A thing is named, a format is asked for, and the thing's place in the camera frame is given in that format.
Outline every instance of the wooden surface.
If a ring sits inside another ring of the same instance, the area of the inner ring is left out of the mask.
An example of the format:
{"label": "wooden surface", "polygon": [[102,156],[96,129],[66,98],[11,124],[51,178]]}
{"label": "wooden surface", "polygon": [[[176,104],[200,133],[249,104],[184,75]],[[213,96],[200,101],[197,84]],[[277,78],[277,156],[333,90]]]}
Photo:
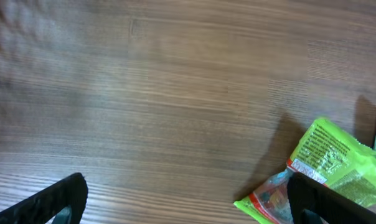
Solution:
{"label": "wooden surface", "polygon": [[372,144],[376,0],[0,1],[0,210],[81,172],[82,223],[253,223],[319,115]]}

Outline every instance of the green plastic package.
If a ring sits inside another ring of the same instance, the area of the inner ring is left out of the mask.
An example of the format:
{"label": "green plastic package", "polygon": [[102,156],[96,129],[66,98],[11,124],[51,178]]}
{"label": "green plastic package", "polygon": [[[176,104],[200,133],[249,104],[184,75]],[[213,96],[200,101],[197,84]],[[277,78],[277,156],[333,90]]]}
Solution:
{"label": "green plastic package", "polygon": [[286,185],[293,172],[302,172],[363,207],[376,204],[376,151],[320,118],[300,139],[286,170],[234,205],[260,223],[292,223]]}

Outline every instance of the brown wood grain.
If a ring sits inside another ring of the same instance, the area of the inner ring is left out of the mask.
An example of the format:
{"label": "brown wood grain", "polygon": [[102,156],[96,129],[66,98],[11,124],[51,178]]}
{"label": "brown wood grain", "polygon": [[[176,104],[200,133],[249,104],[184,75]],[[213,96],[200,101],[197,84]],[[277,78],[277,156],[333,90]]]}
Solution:
{"label": "brown wood grain", "polygon": [[320,115],[372,144],[376,0],[0,1],[0,211],[81,172],[82,223],[253,223]]}

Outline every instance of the package contents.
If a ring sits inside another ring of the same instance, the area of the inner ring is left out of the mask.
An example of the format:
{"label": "package contents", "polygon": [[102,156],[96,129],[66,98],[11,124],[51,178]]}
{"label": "package contents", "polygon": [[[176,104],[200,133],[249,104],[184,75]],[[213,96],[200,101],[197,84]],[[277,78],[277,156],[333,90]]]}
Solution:
{"label": "package contents", "polygon": [[286,186],[293,172],[302,172],[363,207],[376,204],[376,151],[328,119],[313,122],[287,165],[234,205],[260,223],[292,223]]}

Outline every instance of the green snack bag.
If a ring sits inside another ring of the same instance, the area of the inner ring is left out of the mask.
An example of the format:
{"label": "green snack bag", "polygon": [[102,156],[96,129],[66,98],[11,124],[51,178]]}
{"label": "green snack bag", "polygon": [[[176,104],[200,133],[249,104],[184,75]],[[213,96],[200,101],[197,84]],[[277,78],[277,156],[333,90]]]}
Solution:
{"label": "green snack bag", "polygon": [[302,172],[361,206],[376,204],[376,151],[328,119],[313,122],[287,165],[234,205],[260,223],[292,223],[286,184],[293,172]]}

